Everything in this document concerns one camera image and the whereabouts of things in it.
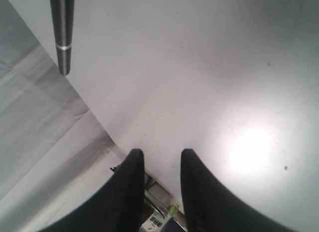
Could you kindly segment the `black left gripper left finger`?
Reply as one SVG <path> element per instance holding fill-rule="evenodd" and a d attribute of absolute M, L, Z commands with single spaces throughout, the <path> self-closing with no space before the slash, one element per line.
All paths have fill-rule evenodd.
<path fill-rule="evenodd" d="M 144 154 L 132 149 L 111 178 L 89 200 L 45 232 L 137 232 L 145 193 Z"/>

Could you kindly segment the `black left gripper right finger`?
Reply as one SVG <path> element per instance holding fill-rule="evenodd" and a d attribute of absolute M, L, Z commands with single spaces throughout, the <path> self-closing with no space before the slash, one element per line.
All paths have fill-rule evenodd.
<path fill-rule="evenodd" d="M 190 232 L 277 232 L 279 225 L 234 196 L 192 149 L 181 153 L 181 194 Z"/>

